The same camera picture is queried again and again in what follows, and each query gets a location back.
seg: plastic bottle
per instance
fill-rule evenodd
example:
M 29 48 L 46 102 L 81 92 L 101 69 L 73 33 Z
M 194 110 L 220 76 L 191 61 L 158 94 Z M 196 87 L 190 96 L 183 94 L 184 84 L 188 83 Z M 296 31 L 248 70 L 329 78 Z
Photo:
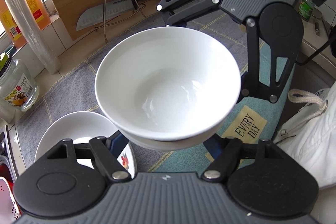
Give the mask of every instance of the plastic bottle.
M 40 29 L 42 30 L 48 26 L 50 17 L 41 0 L 26 1 Z M 20 48 L 26 44 L 26 39 L 23 37 L 20 28 L 14 21 L 5 0 L 0 0 L 0 21 L 16 48 Z

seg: red object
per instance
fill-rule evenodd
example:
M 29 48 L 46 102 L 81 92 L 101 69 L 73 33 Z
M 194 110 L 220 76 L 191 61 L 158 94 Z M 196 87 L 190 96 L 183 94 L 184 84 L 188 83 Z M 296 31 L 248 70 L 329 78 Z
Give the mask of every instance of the red object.
M 42 12 L 40 9 L 38 9 L 35 13 L 33 13 L 33 16 L 36 19 L 38 19 L 42 15 Z
M 128 170 L 129 169 L 129 166 L 128 166 L 128 158 L 127 158 L 127 155 L 126 154 L 123 154 L 121 156 L 121 159 L 123 161 L 123 167 Z
M 17 33 L 21 33 L 20 28 L 18 26 L 15 27 L 15 30 L 17 31 Z
M 12 194 L 13 183 L 0 177 L 0 221 L 1 224 L 12 224 L 21 216 L 19 207 Z
M 4 177 L 8 182 L 13 182 L 11 173 L 6 164 L 0 165 L 0 177 Z

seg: kitchen knife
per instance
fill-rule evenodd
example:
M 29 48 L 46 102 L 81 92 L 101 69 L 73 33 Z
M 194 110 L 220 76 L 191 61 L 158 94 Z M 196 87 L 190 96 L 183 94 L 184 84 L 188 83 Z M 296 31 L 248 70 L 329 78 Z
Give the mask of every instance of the kitchen knife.
M 76 31 L 103 22 L 103 4 L 87 9 L 78 19 Z M 134 0 L 113 0 L 106 3 L 106 20 L 121 15 L 129 10 L 137 10 Z

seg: green jar lid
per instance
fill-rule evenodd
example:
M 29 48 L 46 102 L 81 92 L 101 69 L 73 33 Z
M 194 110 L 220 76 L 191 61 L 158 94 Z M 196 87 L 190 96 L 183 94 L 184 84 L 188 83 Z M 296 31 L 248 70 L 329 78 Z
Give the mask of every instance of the green jar lid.
M 1 55 L 0 55 L 0 71 L 4 68 L 4 66 L 6 65 L 7 61 L 8 61 L 9 57 L 8 55 L 3 52 Z

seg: white ceramic bowl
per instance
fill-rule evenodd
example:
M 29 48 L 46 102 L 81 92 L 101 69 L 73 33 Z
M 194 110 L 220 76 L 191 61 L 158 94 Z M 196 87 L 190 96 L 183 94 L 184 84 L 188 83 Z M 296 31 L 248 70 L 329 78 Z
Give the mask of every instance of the white ceramic bowl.
M 35 161 L 62 139 L 70 138 L 73 143 L 88 143 L 94 137 L 110 137 L 116 131 L 114 124 L 98 113 L 78 111 L 67 114 L 54 122 L 44 133 L 36 150 Z M 134 178 L 137 164 L 130 144 L 124 148 L 117 160 Z M 77 161 L 79 164 L 93 168 L 91 160 L 78 159 Z
M 105 56 L 95 94 L 122 132 L 177 141 L 215 133 L 240 85 L 236 60 L 219 41 L 188 28 L 159 27 L 126 38 Z
M 220 127 L 221 125 L 218 125 L 218 127 L 215 128 L 215 131 L 218 130 Z M 213 134 L 214 134 L 213 132 L 207 131 L 206 133 L 199 134 L 194 137 L 179 140 L 179 141 L 161 142 L 161 141 L 141 138 L 141 137 L 123 132 L 123 135 L 126 138 L 128 138 L 131 142 L 143 148 L 157 150 L 157 151 L 176 151 L 176 150 L 186 149 L 186 148 L 189 148 L 195 145 L 199 145 L 200 143 L 203 143 L 208 138 L 210 138 Z

